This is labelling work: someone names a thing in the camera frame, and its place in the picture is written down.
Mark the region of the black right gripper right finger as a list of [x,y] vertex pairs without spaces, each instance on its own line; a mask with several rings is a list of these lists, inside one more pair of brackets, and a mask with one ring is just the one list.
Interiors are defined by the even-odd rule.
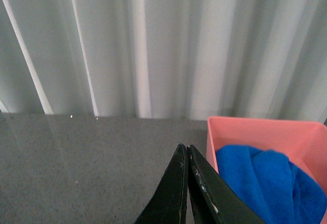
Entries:
[[201,155],[194,145],[189,157],[189,193],[195,223],[264,223]]

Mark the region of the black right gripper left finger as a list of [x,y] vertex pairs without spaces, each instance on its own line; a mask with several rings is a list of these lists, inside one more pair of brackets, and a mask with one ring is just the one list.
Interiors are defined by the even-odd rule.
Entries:
[[179,144],[152,198],[135,223],[185,223],[189,160],[185,145]]

